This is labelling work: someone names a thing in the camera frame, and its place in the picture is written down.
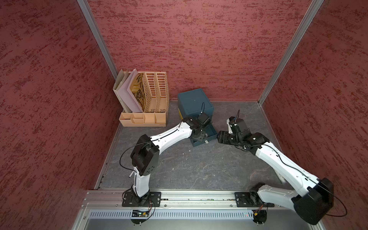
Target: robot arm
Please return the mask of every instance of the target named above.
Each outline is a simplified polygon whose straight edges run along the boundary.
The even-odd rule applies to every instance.
[[[277,204],[294,210],[309,224],[318,221],[333,207],[333,184],[327,178],[320,180],[280,152],[268,138],[260,133],[252,134],[243,119],[230,117],[229,130],[217,135],[221,144],[235,145],[265,161],[281,174],[294,188],[285,190],[258,183],[250,189],[249,203]]]
[[[186,117],[180,124],[159,135],[148,137],[142,135],[135,146],[131,158],[134,166],[133,191],[142,197],[149,191],[151,172],[157,167],[159,155],[168,147],[185,138],[203,141],[206,136],[204,129],[211,124],[207,114],[198,117]]]
[[[131,154],[134,193],[140,198],[148,194],[150,174],[165,149],[185,138],[202,141],[206,135],[204,129],[210,123],[209,117],[202,113],[197,118],[184,118],[179,125],[159,135],[142,135]],[[294,188],[285,190],[258,183],[250,189],[248,203],[254,206],[277,204],[296,211],[307,223],[317,224],[333,206],[333,184],[326,178],[319,180],[298,166],[262,134],[252,134],[243,119],[230,117],[227,124],[229,131],[220,131],[217,135],[219,143],[250,151],[280,173]]]

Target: teal drawer box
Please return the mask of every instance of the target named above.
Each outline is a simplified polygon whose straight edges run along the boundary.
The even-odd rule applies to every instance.
[[[178,94],[178,107],[182,118],[198,117],[201,114],[201,109],[203,110],[203,103],[204,112],[212,118],[213,105],[201,88]]]
[[[180,118],[183,119],[184,117],[198,117],[203,110],[204,103],[204,112],[212,118],[214,107],[212,103],[208,100],[207,96],[203,92],[202,89],[194,89],[188,92],[179,93],[178,94],[178,107],[179,107],[179,115]],[[198,145],[205,144],[205,141],[211,141],[216,139],[217,132],[213,125],[209,125],[206,128],[207,137],[203,139],[202,142],[200,141],[193,141],[190,140],[193,147]]]

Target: red wall panel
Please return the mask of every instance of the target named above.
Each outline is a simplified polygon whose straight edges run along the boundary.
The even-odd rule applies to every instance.
[[[118,68],[168,71],[170,96],[258,100],[311,0],[89,0]]]
[[[348,207],[328,229],[368,229],[368,2],[325,0],[263,106],[285,154]]]
[[[70,229],[118,126],[77,1],[0,3],[0,229]]]

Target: gray table surface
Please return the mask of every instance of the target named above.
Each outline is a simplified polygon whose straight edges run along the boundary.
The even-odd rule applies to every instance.
[[[240,109],[239,117],[245,120],[251,132],[271,138],[257,103],[213,102],[213,106],[212,124],[217,132],[227,130],[226,120],[236,116]],[[119,165],[120,155],[135,145],[141,135],[157,135],[179,122],[177,102],[170,101],[167,127],[123,127],[100,187],[130,188],[134,177],[129,178],[131,171]],[[128,168],[132,168],[131,151],[128,150],[121,160]],[[250,152],[219,144],[216,139],[192,147],[190,140],[184,139],[160,155],[159,166],[152,172],[149,186],[151,189],[248,190],[258,182],[272,186],[281,184],[274,170]]]

